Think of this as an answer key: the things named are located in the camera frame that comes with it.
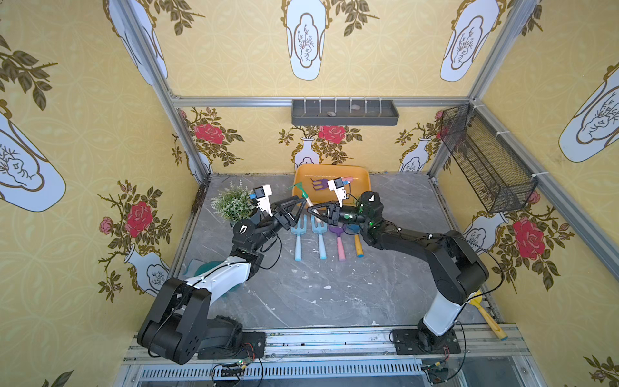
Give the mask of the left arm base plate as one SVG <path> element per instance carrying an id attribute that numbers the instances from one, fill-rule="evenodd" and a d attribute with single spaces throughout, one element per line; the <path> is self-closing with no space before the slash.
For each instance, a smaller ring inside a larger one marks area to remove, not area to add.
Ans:
<path id="1" fill-rule="evenodd" d="M 225 360 L 241 357 L 263 358 L 265 332 L 241 332 L 230 337 L 206 339 L 198 348 L 199 360 Z"/>

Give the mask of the light blue hand rake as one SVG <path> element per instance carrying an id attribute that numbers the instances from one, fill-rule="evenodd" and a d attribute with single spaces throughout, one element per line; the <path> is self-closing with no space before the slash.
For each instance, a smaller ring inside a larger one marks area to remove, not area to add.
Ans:
<path id="1" fill-rule="evenodd" d="M 294 259 L 295 261 L 302 260 L 302 236 L 307 232 L 307 215 L 303 214 L 301 219 L 298 220 L 295 227 L 291 229 L 291 232 L 295 235 L 295 252 Z"/>
<path id="2" fill-rule="evenodd" d="M 324 234 L 327 232 L 328 226 L 326 223 L 322 222 L 322 220 L 312 216 L 312 232 L 317 235 L 318 238 L 318 246 L 319 246 L 319 256 L 321 260 L 327 259 L 327 251 L 326 245 L 324 242 Z"/>

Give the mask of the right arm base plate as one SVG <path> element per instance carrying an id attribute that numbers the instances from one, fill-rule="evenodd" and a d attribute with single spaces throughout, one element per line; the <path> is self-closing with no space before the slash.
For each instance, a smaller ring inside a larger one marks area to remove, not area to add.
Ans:
<path id="1" fill-rule="evenodd" d="M 460 342 L 454 329 L 445 335 L 435 336 L 430 331 L 417 328 L 395 329 L 389 334 L 398 356 L 407 355 L 459 355 L 462 353 Z"/>

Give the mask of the green rake wooden handle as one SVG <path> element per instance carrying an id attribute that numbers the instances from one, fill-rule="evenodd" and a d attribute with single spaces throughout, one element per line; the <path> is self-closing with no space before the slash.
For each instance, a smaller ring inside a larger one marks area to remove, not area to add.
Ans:
<path id="1" fill-rule="evenodd" d="M 306 206 L 311 207 L 314 206 L 313 201 L 311 200 L 309 194 L 306 192 L 303 183 L 298 182 L 292 186 L 293 195 L 297 195 L 299 198 L 304 198 L 306 200 Z"/>

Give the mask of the purple rake pink handle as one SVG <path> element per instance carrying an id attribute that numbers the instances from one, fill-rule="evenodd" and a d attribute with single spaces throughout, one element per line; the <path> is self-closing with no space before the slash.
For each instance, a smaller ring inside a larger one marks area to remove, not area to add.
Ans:
<path id="1" fill-rule="evenodd" d="M 337 254 L 339 261 L 346 261 L 346 253 L 343 246 L 342 235 L 344 234 L 344 230 L 342 227 L 329 225 L 328 230 L 336 235 L 336 243 L 337 243 Z"/>

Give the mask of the purple cultivator pink handle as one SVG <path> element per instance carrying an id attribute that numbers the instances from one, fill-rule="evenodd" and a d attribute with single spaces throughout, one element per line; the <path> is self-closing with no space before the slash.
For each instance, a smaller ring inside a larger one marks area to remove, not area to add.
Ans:
<path id="1" fill-rule="evenodd" d="M 351 184 L 354 179 L 352 177 L 342 177 L 341 180 L 345 185 Z M 325 178 L 321 179 L 312 179 L 312 187 L 314 191 L 327 190 L 328 189 L 328 180 Z"/>

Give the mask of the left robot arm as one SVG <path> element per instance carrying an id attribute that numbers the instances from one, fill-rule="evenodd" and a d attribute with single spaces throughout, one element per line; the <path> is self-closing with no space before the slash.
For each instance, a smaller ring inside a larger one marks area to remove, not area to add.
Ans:
<path id="1" fill-rule="evenodd" d="M 236 355 L 241 350 L 243 326 L 224 316 L 208 318 L 211 305 L 229 290 L 262 269 L 269 240 L 282 229 L 296 226 L 306 200 L 293 196 L 271 205 L 261 221 L 242 219 L 232 227 L 232 249 L 222 263 L 196 277 L 169 278 L 140 327 L 137 343 L 151 357 L 183 365 L 197 353 Z"/>

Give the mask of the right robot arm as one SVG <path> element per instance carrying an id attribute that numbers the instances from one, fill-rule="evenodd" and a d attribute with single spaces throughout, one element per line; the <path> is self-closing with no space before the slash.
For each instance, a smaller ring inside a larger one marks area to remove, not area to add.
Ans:
<path id="1" fill-rule="evenodd" d="M 311 206 L 309 213 L 332 226 L 360 227 L 361 237 L 370 247 L 405 253 L 427 262 L 437 294 L 418 324 L 418 342 L 429 351 L 453 329 L 469 297 L 488 280 L 488 269 L 460 232 L 404 229 L 384 218 L 383 210 L 380 195 L 366 191 L 354 206 L 320 203 Z"/>

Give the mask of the blue cultivator yellow handle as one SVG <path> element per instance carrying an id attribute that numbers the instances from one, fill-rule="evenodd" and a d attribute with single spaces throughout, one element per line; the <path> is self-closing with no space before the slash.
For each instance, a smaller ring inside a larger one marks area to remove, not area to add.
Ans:
<path id="1" fill-rule="evenodd" d="M 360 226 L 358 225 L 349 225 L 348 229 L 350 230 L 351 234 L 353 234 L 354 236 L 354 240 L 355 240 L 355 249 L 356 249 L 356 256 L 359 258 L 364 257 L 364 250 L 363 250 L 363 246 L 361 243 L 361 229 Z"/>

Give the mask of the orange plastic storage box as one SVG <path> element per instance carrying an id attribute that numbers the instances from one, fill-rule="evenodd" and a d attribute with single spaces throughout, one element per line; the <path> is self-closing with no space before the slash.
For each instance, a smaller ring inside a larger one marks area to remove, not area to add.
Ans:
<path id="1" fill-rule="evenodd" d="M 352 177 L 354 179 L 351 185 L 349 185 L 349 193 L 355 198 L 359 198 L 362 193 L 372 189 L 370 175 L 366 169 L 357 166 L 331 164 L 301 165 L 295 173 L 293 185 L 302 182 L 314 204 L 325 203 L 336 201 L 335 193 L 330 191 L 329 188 L 327 190 L 314 191 L 311 180 L 321 178 L 332 180 L 337 177 Z"/>

